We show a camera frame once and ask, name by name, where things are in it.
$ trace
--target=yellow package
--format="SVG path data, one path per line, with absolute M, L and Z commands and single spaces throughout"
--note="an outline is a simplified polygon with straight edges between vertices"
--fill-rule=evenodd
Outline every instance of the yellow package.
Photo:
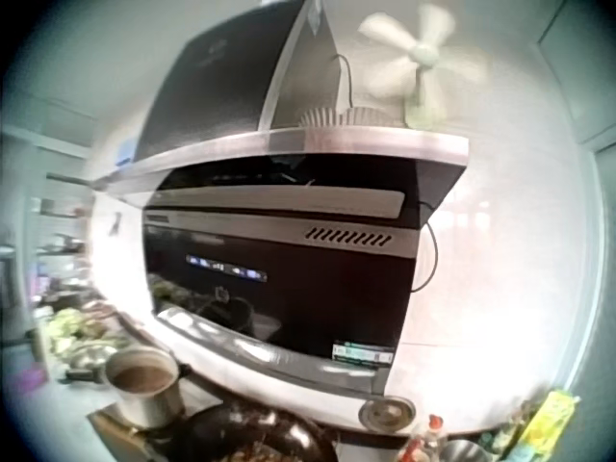
M 519 443 L 530 446 L 536 454 L 549 455 L 573 416 L 577 402 L 578 398 L 567 392 L 550 392 L 520 436 Z

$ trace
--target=stainless steel pot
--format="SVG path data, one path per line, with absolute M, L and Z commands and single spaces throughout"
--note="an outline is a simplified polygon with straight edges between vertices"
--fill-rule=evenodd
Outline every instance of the stainless steel pot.
M 123 372 L 147 367 L 168 372 L 168 382 L 152 390 L 136 392 L 135 387 L 128 387 L 125 382 L 118 381 Z M 140 429 L 162 428 L 184 412 L 178 381 L 188 373 L 188 365 L 179 365 L 165 351 L 151 346 L 130 346 L 107 360 L 103 379 L 119 394 L 117 407 L 129 424 Z

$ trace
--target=brown soup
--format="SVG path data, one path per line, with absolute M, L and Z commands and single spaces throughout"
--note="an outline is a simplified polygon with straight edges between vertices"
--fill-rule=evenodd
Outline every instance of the brown soup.
M 117 388 L 130 393 L 151 393 L 165 388 L 173 374 L 153 366 L 135 366 L 120 372 L 112 380 Z

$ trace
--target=wok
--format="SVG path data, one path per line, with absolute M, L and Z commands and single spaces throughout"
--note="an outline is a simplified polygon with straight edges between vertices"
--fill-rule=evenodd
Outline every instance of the wok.
M 331 442 L 314 423 L 257 404 L 219 404 L 180 425 L 170 444 L 171 462 L 215 462 L 253 442 L 303 462 L 338 462 Z

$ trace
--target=power cord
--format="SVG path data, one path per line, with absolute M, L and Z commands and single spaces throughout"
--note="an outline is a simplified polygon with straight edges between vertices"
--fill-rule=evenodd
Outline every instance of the power cord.
M 420 201 L 420 204 L 430 209 L 431 212 L 434 212 L 434 207 L 432 207 L 427 202 Z M 427 277 L 425 282 L 420 287 L 418 287 L 417 289 L 411 289 L 411 294 L 419 292 L 421 289 L 425 288 L 425 286 L 427 286 L 432 280 L 432 278 L 434 277 L 434 274 L 436 273 L 436 269 L 439 266 L 439 245 L 436 243 L 436 235 L 434 234 L 434 230 L 432 229 L 432 226 L 430 226 L 429 222 L 426 222 L 425 225 L 427 226 L 427 230 L 430 232 L 430 236 L 432 237 L 432 242 L 434 243 L 434 267 L 432 268 L 432 272 L 430 273 L 430 275 Z
M 350 75 L 350 63 L 348 62 L 348 58 L 345 55 L 338 54 L 336 55 L 338 58 L 343 60 L 346 64 L 346 75 L 348 76 L 348 106 L 350 108 L 353 107 L 353 79 Z

